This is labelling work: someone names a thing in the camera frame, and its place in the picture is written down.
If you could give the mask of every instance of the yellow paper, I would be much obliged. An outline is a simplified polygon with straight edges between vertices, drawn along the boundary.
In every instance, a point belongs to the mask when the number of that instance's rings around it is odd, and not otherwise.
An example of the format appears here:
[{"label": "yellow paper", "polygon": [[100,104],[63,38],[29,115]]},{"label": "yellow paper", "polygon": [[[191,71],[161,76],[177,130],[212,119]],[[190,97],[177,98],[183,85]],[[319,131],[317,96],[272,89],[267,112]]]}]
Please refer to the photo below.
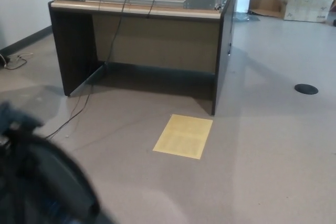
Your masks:
[{"label": "yellow paper", "polygon": [[201,159],[212,122],[173,114],[153,151]]}]

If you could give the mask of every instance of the baseboard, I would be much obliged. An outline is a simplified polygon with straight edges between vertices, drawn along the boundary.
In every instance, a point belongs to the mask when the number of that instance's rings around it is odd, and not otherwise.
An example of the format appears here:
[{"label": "baseboard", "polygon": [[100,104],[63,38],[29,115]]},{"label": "baseboard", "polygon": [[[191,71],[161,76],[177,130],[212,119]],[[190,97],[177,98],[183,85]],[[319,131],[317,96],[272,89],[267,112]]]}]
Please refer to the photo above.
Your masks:
[{"label": "baseboard", "polygon": [[48,36],[49,34],[52,34],[53,29],[51,26],[48,26],[41,31],[38,31],[37,33],[34,33],[22,40],[19,40],[18,42],[11,44],[8,47],[5,47],[3,49],[0,49],[0,54],[3,55],[4,57],[8,55],[12,55],[17,51],[20,51],[24,49],[25,47],[28,47],[29,45],[39,41],[40,39],[43,39],[44,37]]}]

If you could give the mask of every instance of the cable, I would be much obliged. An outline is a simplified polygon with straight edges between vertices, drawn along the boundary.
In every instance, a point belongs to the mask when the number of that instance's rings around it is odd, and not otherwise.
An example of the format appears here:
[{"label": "cable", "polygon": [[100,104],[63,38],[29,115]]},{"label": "cable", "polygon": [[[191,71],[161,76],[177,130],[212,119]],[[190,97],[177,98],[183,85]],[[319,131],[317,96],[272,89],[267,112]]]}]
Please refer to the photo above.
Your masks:
[{"label": "cable", "polygon": [[2,59],[2,61],[3,61],[3,63],[4,63],[4,68],[6,68],[6,66],[7,66],[7,61],[6,61],[5,57],[4,57],[2,54],[0,54],[0,58]]},{"label": "cable", "polygon": [[228,54],[230,55],[231,54],[231,49],[232,49],[232,40],[233,40],[233,36],[232,36],[232,32],[233,32],[233,23],[234,23],[234,16],[235,16],[235,7],[236,7],[236,2],[237,0],[234,0],[234,4],[233,4],[233,13],[232,13],[232,19],[231,19],[231,29],[230,29],[230,47],[229,47],[229,50],[228,50]]},{"label": "cable", "polygon": [[[121,25],[121,21],[122,21],[122,14],[123,14],[126,2],[127,2],[127,0],[125,0],[124,3],[123,3],[122,10],[121,10],[121,16],[120,16],[118,27],[117,27],[117,31],[115,32],[114,38],[112,40],[111,48],[110,48],[110,53],[108,55],[108,58],[107,58],[106,62],[108,62],[110,60],[110,57],[111,57],[111,54],[112,54],[112,51],[113,51],[114,41],[116,40],[116,37],[117,37],[119,29],[120,29],[120,25]],[[92,63],[90,65],[90,70],[89,70],[88,75],[91,72],[91,67],[92,67]],[[56,136],[65,126],[67,126],[73,119],[75,119],[81,112],[83,112],[83,110],[86,108],[86,106],[87,106],[87,104],[89,102],[89,98],[92,95],[92,93],[93,93],[93,85],[91,85],[91,91],[90,91],[88,97],[86,98],[86,101],[85,101],[85,104],[84,104],[83,108],[79,112],[77,112],[75,115],[72,115],[74,113],[75,109],[77,108],[78,104],[79,104],[80,98],[82,97],[82,93],[81,93],[81,95],[79,96],[78,101],[77,101],[75,107],[73,108],[73,110],[71,112],[69,120],[66,121],[64,124],[62,124],[57,130],[55,130],[54,132],[52,132],[46,138],[49,139],[49,140],[53,139],[53,137]]]},{"label": "cable", "polygon": [[148,12],[147,18],[149,18],[149,16],[150,16],[150,13],[151,13],[151,11],[153,9],[153,6],[154,6],[154,2],[155,2],[155,0],[153,0],[153,2],[152,2],[152,6],[151,6],[151,8],[150,8],[150,10]]},{"label": "cable", "polygon": [[[7,70],[16,70],[19,69],[21,67],[23,67],[25,64],[28,63],[27,59],[22,58],[23,55],[34,55],[32,52],[22,52],[20,54],[17,55],[10,55],[7,56],[7,58],[9,59],[9,62],[6,61],[5,57],[3,55],[0,54],[0,58],[2,59],[3,63],[4,63],[4,68]],[[22,64],[16,66],[16,67],[9,67],[8,64],[11,62],[11,58],[13,56],[16,56],[16,61],[18,62],[19,60],[23,61]]]},{"label": "cable", "polygon": [[[87,105],[88,102],[89,102],[89,98],[90,98],[90,96],[92,95],[92,92],[93,92],[93,85],[91,85],[91,91],[90,91],[88,97],[86,98],[86,101],[85,101],[85,104],[84,104],[83,108],[82,108],[80,111],[78,111],[75,115],[70,116],[70,118],[69,118],[68,121],[66,121],[64,124],[61,125],[61,127],[59,127],[57,130],[55,130],[55,131],[52,132],[50,135],[48,135],[48,136],[47,136],[48,139],[50,139],[50,140],[53,139],[53,137],[56,136],[57,133],[59,133],[65,126],[67,126],[73,119],[75,119],[81,112],[83,112],[83,110],[86,108],[86,105]],[[76,109],[76,107],[77,107],[77,105],[78,105],[78,103],[79,103],[80,98],[81,98],[81,97],[79,97],[79,99],[78,99],[78,101],[77,101],[77,104],[76,104],[75,108],[72,110],[72,113],[75,111],[75,109]]]},{"label": "cable", "polygon": [[116,40],[117,35],[118,35],[118,33],[119,33],[119,30],[120,30],[121,21],[122,21],[122,16],[123,16],[123,13],[124,13],[124,9],[125,9],[126,2],[127,2],[127,0],[125,0],[124,3],[123,3],[123,5],[122,5],[122,9],[121,9],[121,15],[120,15],[119,23],[118,23],[118,26],[117,26],[117,30],[115,31],[114,38],[112,39],[112,42],[111,42],[111,47],[110,47],[109,55],[108,55],[108,57],[107,57],[107,59],[106,59],[106,63],[109,62],[109,60],[110,60],[110,58],[111,58],[111,55],[112,55],[112,53],[113,53],[113,45],[114,45],[114,41]]}]

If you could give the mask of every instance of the dark wooden desk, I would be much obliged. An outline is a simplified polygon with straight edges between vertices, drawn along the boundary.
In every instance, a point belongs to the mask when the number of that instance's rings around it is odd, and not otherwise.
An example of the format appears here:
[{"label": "dark wooden desk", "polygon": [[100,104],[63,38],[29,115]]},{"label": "dark wooden desk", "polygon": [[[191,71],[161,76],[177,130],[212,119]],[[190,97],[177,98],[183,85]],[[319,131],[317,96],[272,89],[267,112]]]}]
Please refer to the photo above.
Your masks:
[{"label": "dark wooden desk", "polygon": [[106,61],[122,15],[111,61],[212,73],[215,115],[229,59],[234,5],[235,0],[228,0],[221,14],[155,7],[148,15],[150,8],[145,6],[126,5],[121,13],[119,4],[50,2],[65,95]]}]

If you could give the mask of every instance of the black circular floor grommet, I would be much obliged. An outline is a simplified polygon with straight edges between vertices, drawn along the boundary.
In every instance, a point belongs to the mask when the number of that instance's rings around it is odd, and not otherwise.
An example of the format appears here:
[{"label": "black circular floor grommet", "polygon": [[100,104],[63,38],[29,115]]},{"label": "black circular floor grommet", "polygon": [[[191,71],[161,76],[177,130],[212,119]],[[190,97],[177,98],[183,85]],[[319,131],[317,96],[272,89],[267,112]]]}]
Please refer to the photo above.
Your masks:
[{"label": "black circular floor grommet", "polygon": [[297,84],[294,88],[302,94],[317,94],[319,92],[317,88],[309,84]]}]

